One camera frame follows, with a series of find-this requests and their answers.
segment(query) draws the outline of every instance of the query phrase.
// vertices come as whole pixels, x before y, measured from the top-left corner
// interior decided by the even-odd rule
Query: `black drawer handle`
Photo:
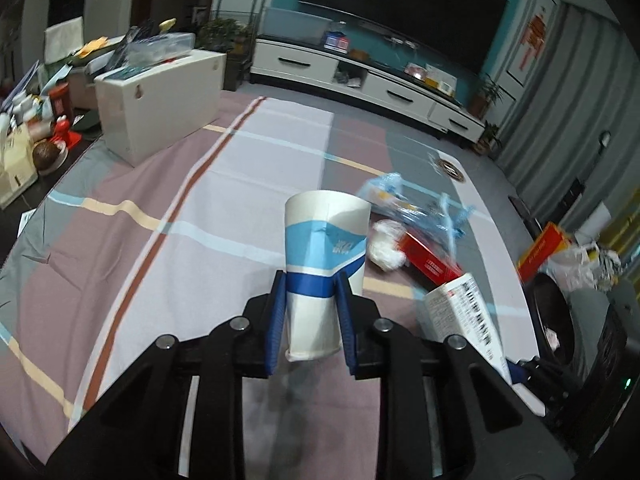
[[[413,103],[414,102],[413,99],[409,99],[408,97],[404,97],[403,95],[396,94],[395,92],[392,92],[391,90],[387,90],[386,93],[388,93],[392,97],[395,97],[396,99],[400,99],[401,101],[404,101],[406,103]]]
[[[292,65],[303,66],[305,68],[308,68],[311,66],[310,63],[302,63],[301,61],[294,61],[293,59],[287,59],[285,57],[279,57],[278,60],[282,63],[289,63]]]
[[[455,124],[456,126],[458,126],[458,127],[462,128],[463,130],[468,130],[468,129],[469,129],[469,128],[467,128],[464,124],[457,123],[457,122],[456,122],[456,121],[454,121],[453,119],[449,119],[449,122],[450,122],[451,124]]]

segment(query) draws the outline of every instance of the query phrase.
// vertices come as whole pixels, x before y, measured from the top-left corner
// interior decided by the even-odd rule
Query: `crushed paper cup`
[[[345,271],[353,293],[362,293],[369,214],[368,202],[337,191],[307,191],[287,200],[288,360],[340,349],[334,276]]]

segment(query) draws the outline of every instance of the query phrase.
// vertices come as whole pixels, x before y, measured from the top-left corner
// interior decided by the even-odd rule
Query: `drawer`
[[[484,131],[482,124],[441,104],[437,104],[431,111],[429,121],[437,124],[441,129],[450,130],[473,142],[476,142]]]
[[[253,66],[262,70],[281,72],[331,83],[334,80],[338,60],[270,43],[256,43]]]
[[[362,93],[375,100],[377,104],[423,122],[435,105],[435,101],[427,96],[372,73],[367,74],[364,79]]]

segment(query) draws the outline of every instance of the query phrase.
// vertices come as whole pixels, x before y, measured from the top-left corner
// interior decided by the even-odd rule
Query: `brown stripe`
[[[244,113],[244,116],[240,119],[238,124],[234,125],[234,128],[231,131],[229,131],[228,136],[226,136],[222,140],[222,142],[220,142],[220,144],[215,149],[215,151],[211,154],[211,156],[204,161],[204,163],[196,170],[196,172],[193,175],[191,175],[191,178],[189,179],[187,185],[184,188],[184,191],[182,192],[182,195],[180,196],[180,200],[178,200],[178,203],[176,204],[174,211],[169,216],[168,222],[175,221],[175,219],[180,213],[180,208],[182,208],[182,204],[187,198],[187,195],[190,192],[191,188],[196,184],[196,182],[205,173],[205,171],[207,171],[207,169],[213,163],[213,161],[216,160],[216,157],[222,152],[222,150],[225,148],[225,146],[229,143],[231,138],[234,136],[235,131],[239,130],[242,127],[244,122],[249,118],[251,114],[253,114],[257,110],[260,103],[263,102],[265,99],[266,97],[260,97],[256,99],[254,104]],[[109,361],[111,350],[113,349],[113,342],[115,340],[116,332],[118,330],[120,322],[122,321],[122,318],[124,317],[124,314],[127,311],[131,303],[131,300],[133,300],[133,297],[136,295],[136,292],[138,291],[138,287],[140,286],[140,283],[146,276],[147,271],[150,269],[151,263],[156,257],[156,254],[159,253],[165,238],[166,238],[166,234],[164,233],[160,233],[158,235],[158,238],[156,238],[156,241],[151,246],[151,249],[147,253],[142,264],[140,265],[138,272],[136,273],[135,277],[131,282],[131,285],[129,286],[129,290],[127,290],[127,293],[123,298],[122,303],[120,304],[120,306],[118,307],[118,310],[116,311],[116,315],[113,318],[113,323],[111,324],[111,327],[109,328],[109,333],[107,334],[107,339],[105,340],[104,346],[102,347],[102,351],[100,352],[100,357],[98,357],[98,361],[95,364],[94,373],[92,374],[91,380],[89,381],[89,386],[87,388],[86,395],[84,396],[83,407],[86,410],[92,407],[98,398],[98,390],[100,389],[100,384],[102,383],[102,378],[104,377],[104,372],[107,368],[107,362]]]

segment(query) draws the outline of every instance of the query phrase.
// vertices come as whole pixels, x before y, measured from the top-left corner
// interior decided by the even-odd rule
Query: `tv stand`
[[[359,74],[360,86],[351,86],[357,80],[339,82],[337,72]],[[280,78],[347,95],[472,142],[484,131],[482,121],[454,99],[417,80],[412,81],[411,76],[378,63],[357,61],[321,46],[259,37],[251,75]]]

